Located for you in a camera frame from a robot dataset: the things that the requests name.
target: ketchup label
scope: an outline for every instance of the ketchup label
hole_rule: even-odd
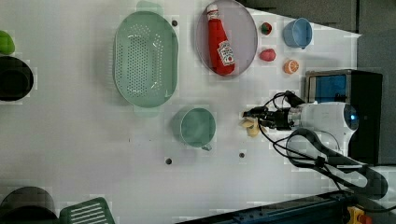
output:
[[[207,19],[213,20],[213,19],[218,19],[219,20],[219,11],[218,10],[214,10],[214,11],[210,11],[207,13]]]
[[[231,48],[228,40],[219,43],[218,53],[224,66],[235,63],[235,60],[233,59],[233,49]]]

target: white cap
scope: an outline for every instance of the white cap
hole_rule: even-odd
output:
[[[218,6],[216,4],[211,4],[207,7],[207,12],[218,10]]]

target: pink fruit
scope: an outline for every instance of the pink fruit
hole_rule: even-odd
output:
[[[276,58],[276,53],[273,49],[265,49],[260,53],[260,58],[266,62],[272,62]]]

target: orange fruit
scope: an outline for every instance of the orange fruit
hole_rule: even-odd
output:
[[[287,74],[293,74],[297,72],[300,65],[294,60],[288,60],[285,65],[283,66],[283,71]]]

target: pink plate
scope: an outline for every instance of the pink plate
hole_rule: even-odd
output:
[[[235,70],[231,75],[240,75],[253,62],[257,52],[257,28],[247,9],[234,0],[218,0],[214,2],[219,8],[223,27],[235,57]],[[195,45],[203,63],[212,71],[208,45],[208,25],[206,9],[198,20],[195,32]]]

